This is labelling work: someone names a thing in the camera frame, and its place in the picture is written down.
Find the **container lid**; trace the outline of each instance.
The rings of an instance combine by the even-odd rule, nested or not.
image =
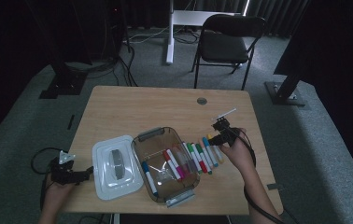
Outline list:
[[[113,200],[143,186],[132,142],[131,136],[124,135],[98,142],[92,148],[95,189],[100,199]]]

